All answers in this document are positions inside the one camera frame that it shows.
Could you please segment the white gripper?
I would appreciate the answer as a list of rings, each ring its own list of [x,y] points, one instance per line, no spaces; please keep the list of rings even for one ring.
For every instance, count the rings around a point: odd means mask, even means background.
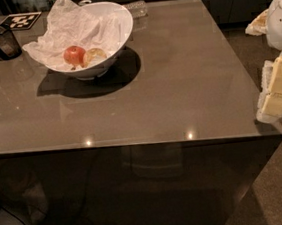
[[[267,43],[280,56],[274,61],[265,61],[262,69],[261,93],[258,98],[256,119],[262,123],[274,123],[282,117],[282,0],[272,0],[245,29],[247,35],[267,34]]]

